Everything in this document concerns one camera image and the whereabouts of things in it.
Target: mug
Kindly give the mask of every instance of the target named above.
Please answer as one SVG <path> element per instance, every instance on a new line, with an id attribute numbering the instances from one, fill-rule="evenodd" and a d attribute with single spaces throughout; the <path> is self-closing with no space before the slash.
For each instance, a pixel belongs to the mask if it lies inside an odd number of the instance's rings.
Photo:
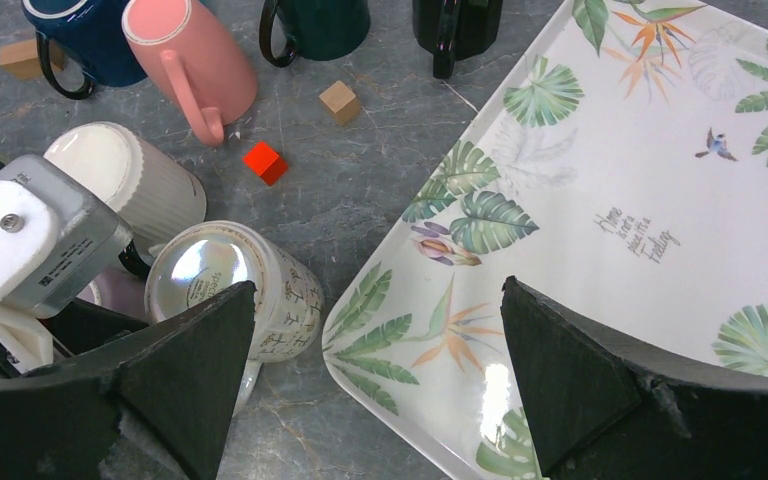
<path id="1" fill-rule="evenodd" d="M 146 282 L 146 312 L 151 321 L 160 322 L 246 280 L 257 287 L 255 327 L 234 413 L 251 395 L 264 362 L 293 358 L 316 339 L 322 328 L 319 281 L 254 230 L 212 221 L 163 247 Z"/>
<path id="2" fill-rule="evenodd" d="M 146 77 L 122 33 L 120 18 L 128 0 L 22 0 L 22 11 L 36 29 L 37 57 L 48 83 L 61 95 L 83 100 L 95 84 L 126 87 Z M 57 42 L 81 65 L 84 83 L 66 90 L 51 70 L 49 43 Z"/>
<path id="3" fill-rule="evenodd" d="M 198 179 L 121 125 L 73 128 L 43 156 L 128 222 L 138 251 L 204 221 L 207 198 Z"/>
<path id="4" fill-rule="evenodd" d="M 413 0 L 413 35 L 434 55 L 434 78 L 451 77 L 455 60 L 490 48 L 501 18 L 502 0 Z"/>
<path id="5" fill-rule="evenodd" d="M 146 321 L 145 284 L 115 267 L 106 267 L 78 294 L 81 300 Z"/>
<path id="6" fill-rule="evenodd" d="M 231 33 L 193 0 L 132 0 L 122 28 L 155 85 L 177 104 L 196 137 L 218 147 L 223 125 L 251 107 L 257 77 Z"/>
<path id="7" fill-rule="evenodd" d="M 269 63 L 284 68 L 302 56 L 334 60 L 348 55 L 369 32 L 367 0 L 266 0 L 260 16 L 260 52 Z M 281 19 L 287 43 L 272 54 L 272 25 Z"/>

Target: red cube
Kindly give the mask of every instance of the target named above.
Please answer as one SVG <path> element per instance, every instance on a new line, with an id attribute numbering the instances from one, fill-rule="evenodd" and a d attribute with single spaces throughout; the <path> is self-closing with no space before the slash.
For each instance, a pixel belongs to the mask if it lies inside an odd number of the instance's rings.
<path id="1" fill-rule="evenodd" d="M 259 142 L 243 157 L 243 162 L 270 187 L 287 171 L 287 162 L 266 142 Z"/>

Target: bird of paradise flower print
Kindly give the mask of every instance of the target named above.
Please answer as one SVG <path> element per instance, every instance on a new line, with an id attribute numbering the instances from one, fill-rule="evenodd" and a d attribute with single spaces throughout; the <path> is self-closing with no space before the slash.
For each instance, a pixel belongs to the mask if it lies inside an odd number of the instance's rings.
<path id="1" fill-rule="evenodd" d="M 628 91 L 626 91 L 625 98 L 628 98 L 632 93 L 634 93 L 635 87 L 637 87 L 640 79 L 643 78 L 646 79 L 646 83 L 649 86 L 650 102 L 652 101 L 652 83 L 654 83 L 655 86 L 658 87 L 658 91 L 661 92 L 661 96 L 663 96 L 664 100 L 669 103 L 670 98 L 669 95 L 667 95 L 667 90 L 664 86 L 665 81 L 673 86 L 675 86 L 675 83 L 667 74 L 671 74 L 678 80 L 681 80 L 681 75 L 670 68 L 669 65 L 658 62 L 656 59 L 659 56 L 658 53 L 650 53 L 642 59 L 636 60 L 633 57 L 633 55 L 635 55 L 633 49 L 627 49 L 629 52 L 628 54 L 624 54 L 609 47 L 602 48 L 602 51 L 616 58 L 617 60 L 622 60 L 628 64 L 628 67 L 625 69 L 625 72 L 623 72 L 622 77 L 620 77 L 620 82 L 625 79 L 629 79 Z"/>
<path id="2" fill-rule="evenodd" d="M 437 345 L 416 359 L 412 365 L 413 367 L 417 367 L 424 363 L 430 362 L 431 360 L 434 360 L 438 355 L 440 355 L 440 352 L 442 352 L 443 349 L 447 349 L 449 351 L 449 355 L 452 356 L 461 371 L 466 372 L 463 366 L 463 362 L 461 361 L 461 357 L 463 357 L 472 363 L 475 368 L 478 369 L 478 371 L 483 373 L 484 366 L 481 364 L 481 362 L 478 361 L 478 358 L 476 358 L 475 354 L 472 352 L 469 342 L 481 343 L 498 352 L 498 350 L 491 345 L 479 340 L 477 336 L 502 336 L 504 334 L 491 328 L 476 327 L 471 325 L 471 323 L 478 320 L 493 318 L 493 316 L 468 318 L 471 313 L 489 305 L 487 303 L 482 303 L 481 305 L 476 305 L 474 307 L 470 307 L 453 314 L 453 286 L 454 277 L 452 277 L 452 279 L 449 281 L 449 286 L 446 288 L 445 293 L 443 293 L 443 296 L 440 298 L 440 302 L 438 302 L 437 308 L 435 308 L 434 312 L 431 314 L 431 321 L 428 325 L 428 333 L 420 337 L 404 338 L 402 341 L 424 342 L 428 340 L 439 339 L 439 343 Z"/>
<path id="3" fill-rule="evenodd" d="M 649 50 L 649 47 L 652 46 L 652 43 L 657 41 L 658 45 L 662 49 L 664 46 L 666 46 L 666 48 L 672 52 L 676 62 L 679 66 L 681 66 L 681 58 L 678 56 L 678 51 L 676 50 L 676 45 L 673 40 L 678 42 L 678 44 L 685 49 L 687 46 L 684 44 L 684 42 L 682 42 L 679 36 L 682 36 L 691 42 L 695 42 L 695 40 L 693 40 L 690 35 L 684 33 L 671 22 L 704 7 L 705 5 L 700 5 L 698 7 L 659 8 L 657 10 L 644 12 L 640 10 L 637 5 L 632 3 L 631 8 L 633 8 L 634 12 L 644 21 L 637 20 L 636 18 L 621 12 L 613 13 L 617 17 L 621 18 L 624 22 L 636 27 L 640 27 L 640 31 L 637 33 L 637 37 L 635 37 L 634 41 L 631 42 L 632 45 L 635 45 L 637 42 L 641 40 L 643 41 L 643 46 L 640 50 L 640 54 L 637 57 L 637 61 L 643 59 L 647 50 Z M 664 50 L 661 51 L 661 63 L 666 63 Z"/>
<path id="4" fill-rule="evenodd" d="M 411 238 L 417 250 L 431 260 L 450 267 L 481 265 L 481 260 L 475 254 L 452 243 L 452 232 L 443 225 L 425 222 L 425 227 L 413 225 L 411 230 L 420 234 L 419 237 Z"/>

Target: wooden block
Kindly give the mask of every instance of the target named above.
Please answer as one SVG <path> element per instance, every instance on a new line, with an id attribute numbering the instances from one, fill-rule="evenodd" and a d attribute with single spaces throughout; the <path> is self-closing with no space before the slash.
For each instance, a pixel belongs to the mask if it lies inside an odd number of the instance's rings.
<path id="1" fill-rule="evenodd" d="M 259 142 L 243 157 L 243 162 L 270 187 L 287 171 L 287 162 L 266 142 Z"/>
<path id="2" fill-rule="evenodd" d="M 319 95 L 322 104 L 331 112 L 337 125 L 345 125 L 360 113 L 360 100 L 345 83 L 337 81 Z"/>
<path id="3" fill-rule="evenodd" d="M 51 42 L 49 52 L 51 70 L 54 73 L 63 70 L 63 64 L 66 60 L 63 50 L 56 43 Z M 40 69 L 37 59 L 37 41 L 25 40 L 1 47 L 0 67 L 19 80 L 42 76 L 42 69 Z"/>

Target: white tray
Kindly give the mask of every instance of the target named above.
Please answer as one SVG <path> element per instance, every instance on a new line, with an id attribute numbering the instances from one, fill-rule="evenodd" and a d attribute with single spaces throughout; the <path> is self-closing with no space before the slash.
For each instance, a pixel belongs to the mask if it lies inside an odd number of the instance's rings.
<path id="1" fill-rule="evenodd" d="M 539 477 L 508 275 L 768 375 L 768 32 L 631 1 L 560 7 L 326 321 L 336 381 L 454 478 Z"/>

